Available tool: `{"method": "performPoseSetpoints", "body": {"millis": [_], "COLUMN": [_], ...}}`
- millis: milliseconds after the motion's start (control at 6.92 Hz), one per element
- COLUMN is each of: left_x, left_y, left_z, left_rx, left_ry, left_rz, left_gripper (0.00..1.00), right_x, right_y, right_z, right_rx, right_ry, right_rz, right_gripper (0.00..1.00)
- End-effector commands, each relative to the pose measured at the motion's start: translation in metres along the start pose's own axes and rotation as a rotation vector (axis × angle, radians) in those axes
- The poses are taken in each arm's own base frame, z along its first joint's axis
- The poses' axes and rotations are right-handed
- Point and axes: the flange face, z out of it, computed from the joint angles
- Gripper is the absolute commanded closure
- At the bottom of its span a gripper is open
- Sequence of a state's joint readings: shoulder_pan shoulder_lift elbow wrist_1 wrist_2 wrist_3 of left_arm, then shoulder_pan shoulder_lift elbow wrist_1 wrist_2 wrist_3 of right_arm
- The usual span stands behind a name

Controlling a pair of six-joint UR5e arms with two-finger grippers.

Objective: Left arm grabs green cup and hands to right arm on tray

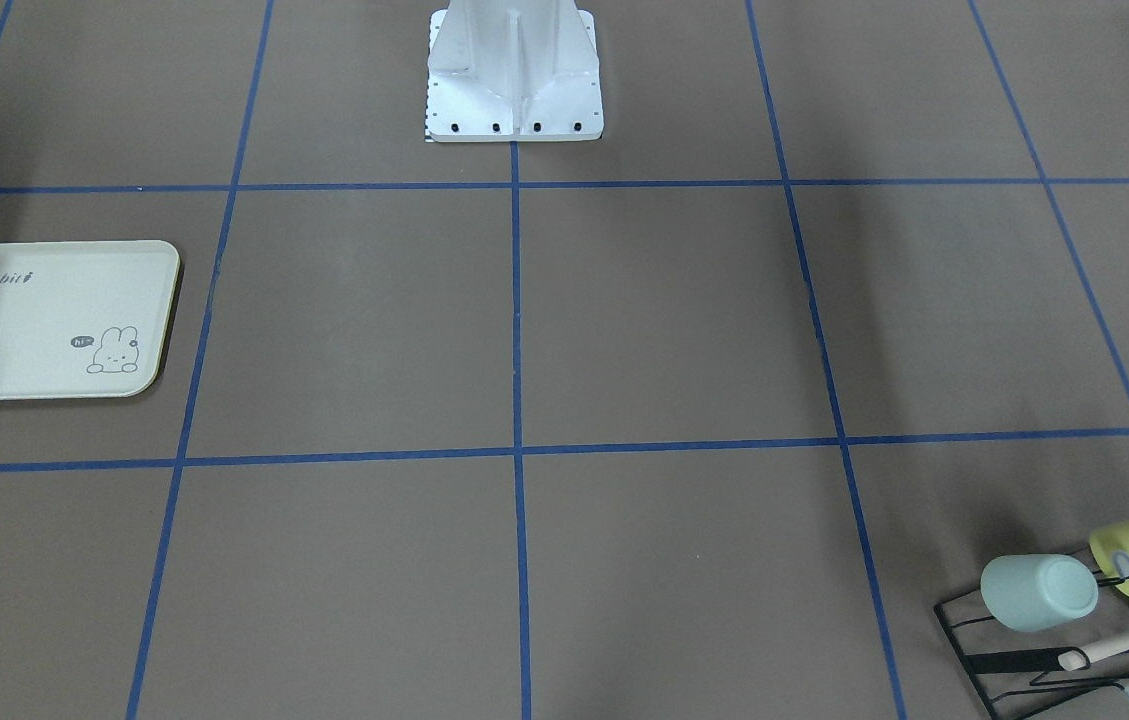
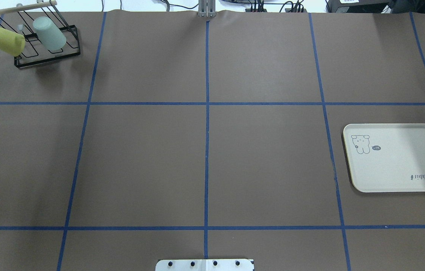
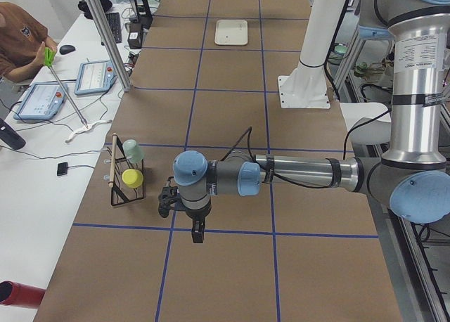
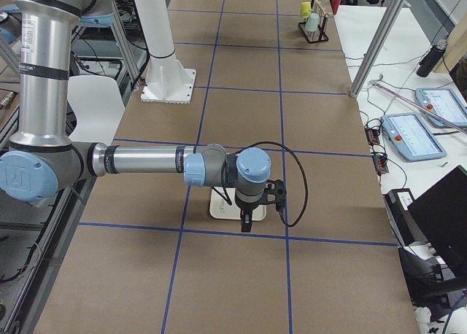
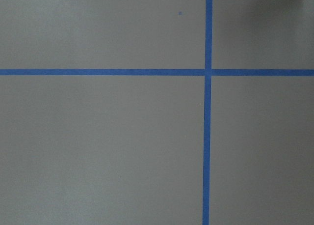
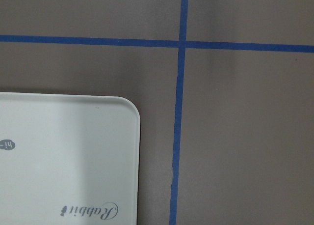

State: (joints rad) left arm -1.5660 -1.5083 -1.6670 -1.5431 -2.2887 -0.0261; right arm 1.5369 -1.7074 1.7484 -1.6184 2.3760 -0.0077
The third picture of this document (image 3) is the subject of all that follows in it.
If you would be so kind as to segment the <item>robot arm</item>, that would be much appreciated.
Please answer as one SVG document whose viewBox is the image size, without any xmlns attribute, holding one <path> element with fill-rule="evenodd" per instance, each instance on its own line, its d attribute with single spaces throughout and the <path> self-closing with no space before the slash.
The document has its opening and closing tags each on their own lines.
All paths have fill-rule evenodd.
<svg viewBox="0 0 450 322">
<path fill-rule="evenodd" d="M 389 149 L 379 158 L 322 160 L 230 149 L 220 160 L 188 150 L 173 163 L 158 212 L 186 213 L 194 243 L 204 240 L 214 195 L 256 195 L 264 183 L 363 193 L 398 217 L 428 224 L 449 213 L 449 175 L 439 153 L 439 115 L 449 0 L 361 0 L 359 34 L 395 40 Z"/>
</svg>

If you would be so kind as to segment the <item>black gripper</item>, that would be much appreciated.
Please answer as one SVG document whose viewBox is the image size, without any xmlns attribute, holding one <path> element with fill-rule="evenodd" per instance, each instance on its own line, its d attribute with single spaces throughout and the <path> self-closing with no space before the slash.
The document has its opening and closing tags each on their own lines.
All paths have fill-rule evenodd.
<svg viewBox="0 0 450 322">
<path fill-rule="evenodd" d="M 193 243 L 204 242 L 205 220 L 211 212 L 211 207 L 202 207 L 197 210 L 187 209 L 186 214 L 192 219 L 193 226 L 191 230 Z"/>
</svg>

